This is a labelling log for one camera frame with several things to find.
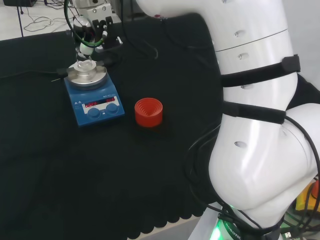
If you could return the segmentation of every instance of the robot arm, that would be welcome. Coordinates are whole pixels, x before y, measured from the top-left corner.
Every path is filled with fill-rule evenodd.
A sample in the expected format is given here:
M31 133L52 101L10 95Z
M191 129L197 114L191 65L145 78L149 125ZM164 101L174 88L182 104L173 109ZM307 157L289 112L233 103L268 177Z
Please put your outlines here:
M154 18L200 14L209 29L222 77L277 65L294 55L282 0L137 3ZM257 79L250 84L235 84L223 88L223 98L229 103L286 111L297 79L293 72L261 82ZM287 115L307 129L315 145L320 146L320 129L315 127L320 119L319 105L306 104ZM274 226L316 174L314 154L292 124L223 114L209 164L211 183L235 213L253 227L257 226L237 210L262 228Z

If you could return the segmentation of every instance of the table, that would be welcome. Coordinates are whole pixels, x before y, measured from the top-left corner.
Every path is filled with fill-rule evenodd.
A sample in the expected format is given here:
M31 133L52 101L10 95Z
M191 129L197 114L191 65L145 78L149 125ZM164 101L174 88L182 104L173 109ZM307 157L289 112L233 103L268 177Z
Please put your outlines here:
M210 43L197 15L172 19L168 29L185 44ZM203 214L182 165L189 146L220 122L222 88L213 51L173 46L156 19L133 22L127 34L150 56L154 51L141 39L155 46L159 57L145 59L126 43L119 49L122 62L109 74L123 118L78 128L63 82L39 74L1 79L2 239L134 239L179 217ZM54 71L75 61L64 32L2 41L0 50L6 60L1 75ZM163 104L158 129L135 123L134 105L145 97ZM301 79L291 107L304 102L320 103L320 94ZM205 182L199 195L207 202L214 201L207 167L212 147L203 148L198 168Z

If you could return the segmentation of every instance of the digital display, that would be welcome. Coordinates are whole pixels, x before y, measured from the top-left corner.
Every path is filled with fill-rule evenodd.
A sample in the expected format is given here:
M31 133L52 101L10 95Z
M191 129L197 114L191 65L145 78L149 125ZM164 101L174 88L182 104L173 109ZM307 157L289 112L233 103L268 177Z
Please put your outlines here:
M110 98L107 98L107 99L101 99L101 100L98 100L98 101L93 101L93 102L88 102L85 104L85 107L86 108L90 108L92 106L96 106L96 105L99 105L99 104L104 104L104 103L110 103L110 102L113 102L115 101L115 97L110 97Z

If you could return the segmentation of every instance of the red plastic container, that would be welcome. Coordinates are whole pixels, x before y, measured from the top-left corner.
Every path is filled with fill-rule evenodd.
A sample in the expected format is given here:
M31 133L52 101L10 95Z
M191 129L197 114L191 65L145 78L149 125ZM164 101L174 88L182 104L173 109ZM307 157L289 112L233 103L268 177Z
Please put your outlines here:
M143 98L135 106L135 121L142 127L152 128L162 123L163 106L155 98Z

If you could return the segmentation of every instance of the black cable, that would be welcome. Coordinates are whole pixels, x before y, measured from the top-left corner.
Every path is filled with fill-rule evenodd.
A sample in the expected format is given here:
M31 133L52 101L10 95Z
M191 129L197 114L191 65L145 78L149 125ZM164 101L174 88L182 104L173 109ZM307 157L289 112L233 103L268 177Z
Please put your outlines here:
M76 15L75 15L74 12L71 10L71 8L70 8L69 6L68 6L68 8L69 8L70 12L72 13L72 15L74 16L75 20L80 24L80 26L82 26L81 22L79 22L79 20L77 19Z
M128 38L126 29L125 29L125 24L124 24L124 0L120 0L120 4L121 4L121 9L120 9L120 20L121 20L121 25L122 25L122 31L123 31L123 35L126 39L126 41L134 48L136 49L139 53L141 53L142 55L144 55L145 57L149 57L149 54L147 54L146 52L144 52L143 50L141 50L140 48L136 47Z
M319 159L318 151L317 151L317 148L316 148L314 142L312 141L310 135L298 122L293 120L291 117L285 116L285 119L288 120L290 123L292 123L296 128L298 128L303 133L306 140L309 142L310 147L311 147L313 154L314 154L317 172L318 172L318 174L320 174L320 159ZM318 185L318 193L320 193L320 184ZM311 213L309 219L303 224L303 227L300 231L301 233L304 233L306 231L308 224L312 221L313 217L315 216L316 212L318 211L319 204L320 204L320 197L317 197L316 201L315 201L315 206L312 210L312 213Z
M305 218L306 218L306 215L307 215L307 211L308 211L308 205L309 205L309 198L310 198L310 195L311 195L311 191L312 191L312 188L315 184L311 184L311 186L309 187L308 189L308 192L306 194L306 198L305 198L305 204L304 204L304 209L303 209L303 215L302 215L302 218L300 221L298 221L297 225L295 225L296 227L299 227L300 225L304 225L304 221L305 221Z
M20 24L21 36L24 37L24 31L22 30L20 12L19 12L19 7L18 7L18 0L16 0L15 3L16 3L16 11L18 12L18 17L19 17L19 24Z
M178 47L181 47L185 50L210 50L213 49L213 45L205 45L205 46L188 46L188 45L184 45L183 43L179 42L178 40L176 40L174 37L172 37L167 29L167 25L166 25L166 20L165 19L161 19L161 25L163 27L163 31L166 35L166 37L170 40L170 42Z
M237 223L242 223L242 224L247 225L248 227L251 227L247 222L243 221L241 218L239 218L239 217L237 217L237 216L233 216L233 215L231 215L231 214L223 211L222 209L219 209L219 208L216 208L216 207L211 206L211 205L209 205L209 204L206 204L205 202L203 202L202 200L200 200L200 198L198 198L198 196L195 194L195 192L194 192L191 184L189 185L189 188L190 188L190 192L191 192L192 196L193 196L199 203L201 203L203 206L205 206L206 208L209 208L209 209L211 209L211 210L213 210L213 211L216 211L216 212L218 212L218 213L221 213L221 214L223 214L224 216L226 216L226 217L234 220L234 221L237 222Z
M250 222L252 222L254 225L256 225L260 230L262 230L262 227L256 223L254 220L252 220L252 218L250 218L246 213L244 213L243 211L241 210L238 210L240 213L242 213L247 219L250 220Z
M289 212L285 213L289 218L295 220L297 223L299 223L301 221L301 219L296 218L295 216L291 215Z
M291 222L288 222L287 220L283 220L285 224L287 224L289 227L296 227L296 225L292 224Z
M142 55L144 55L145 57L149 58L149 54L146 53L145 51L143 51L142 49L136 47L131 40L128 38L126 29L125 29L125 24L124 24L124 0L120 0L120 4L121 4L121 9L120 9L120 20L121 20L121 25L122 25L122 31L123 31L123 35L126 38L126 41L135 49L137 50L139 53L141 53ZM155 51L155 56L153 57L153 59L158 59L158 50L152 46L151 44L149 44L147 41L142 40L143 43L145 43L147 46L149 46L150 48L152 48Z
M24 74L29 74L29 73L48 74L48 75L57 75L58 76L58 73L56 71L28 70L28 71L22 71L22 72L13 73L13 74L6 75L6 76L0 76L0 79L12 78L12 77L16 77L16 76L20 76L20 75L24 75Z

